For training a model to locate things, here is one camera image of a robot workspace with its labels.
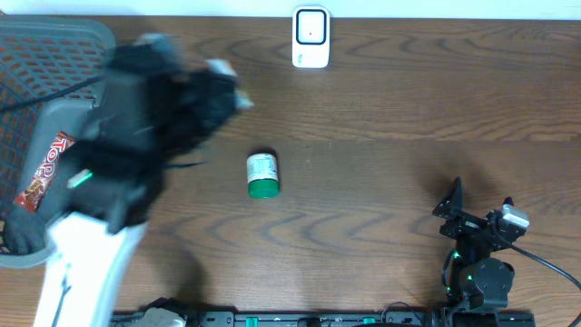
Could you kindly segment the green lid seasoning jar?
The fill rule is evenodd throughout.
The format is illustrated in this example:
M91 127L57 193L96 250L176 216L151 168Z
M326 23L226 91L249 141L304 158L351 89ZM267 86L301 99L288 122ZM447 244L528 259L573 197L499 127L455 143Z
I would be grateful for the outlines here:
M253 154L247 158L247 184L250 198L273 198L280 193L279 172L273 154Z

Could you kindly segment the red chocolate bar wrapper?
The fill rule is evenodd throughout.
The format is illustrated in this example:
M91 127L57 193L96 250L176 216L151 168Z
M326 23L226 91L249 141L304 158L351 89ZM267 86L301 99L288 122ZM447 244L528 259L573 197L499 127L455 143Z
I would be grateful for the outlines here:
M39 164L30 184L14 199L14 204L35 213L44 199L56 175L61 154L76 142L76 139L65 132L59 132L51 142L43 161Z

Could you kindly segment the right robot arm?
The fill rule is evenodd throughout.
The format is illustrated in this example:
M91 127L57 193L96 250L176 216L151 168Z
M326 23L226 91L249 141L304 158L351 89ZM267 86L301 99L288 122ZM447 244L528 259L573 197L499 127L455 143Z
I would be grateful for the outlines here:
M438 309L443 326L497 326L498 313L507 307L514 269L491 256L503 248L495 236L497 214L480 218L463 209L462 180L453 180L432 214L444 223L439 233L455 241L442 280L447 303Z

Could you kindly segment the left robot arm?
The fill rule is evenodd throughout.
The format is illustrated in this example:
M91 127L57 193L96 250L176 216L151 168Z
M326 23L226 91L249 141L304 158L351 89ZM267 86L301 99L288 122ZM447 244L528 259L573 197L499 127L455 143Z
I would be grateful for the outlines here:
M203 143L237 110L238 77L110 72L101 107L64 152L51 194L58 210L34 322L105 326L143 238L170 161Z

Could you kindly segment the white barcode scanner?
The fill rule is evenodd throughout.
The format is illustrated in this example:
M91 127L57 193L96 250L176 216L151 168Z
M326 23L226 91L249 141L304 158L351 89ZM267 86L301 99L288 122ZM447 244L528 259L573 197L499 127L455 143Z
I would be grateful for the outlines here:
M292 64L325 68L330 60L330 13L322 6L297 7L292 16Z

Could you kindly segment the grey plastic shopping basket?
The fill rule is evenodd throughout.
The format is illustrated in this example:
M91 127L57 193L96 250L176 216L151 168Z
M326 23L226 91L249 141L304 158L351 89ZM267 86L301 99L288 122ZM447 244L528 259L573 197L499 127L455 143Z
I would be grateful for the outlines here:
M37 213L14 204L59 132L78 134L101 102L100 75L116 46L113 33L88 19L4 15L1 18L1 265L26 269L45 262L53 206Z

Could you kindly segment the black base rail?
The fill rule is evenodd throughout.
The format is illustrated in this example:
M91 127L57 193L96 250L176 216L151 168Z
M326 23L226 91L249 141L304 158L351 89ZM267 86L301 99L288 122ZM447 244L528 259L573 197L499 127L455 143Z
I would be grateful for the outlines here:
M115 314L109 324L126 326L191 326L191 327L348 327L348 326L439 326L422 312L390 311L384 314L365 313L177 313L163 308L144 312Z

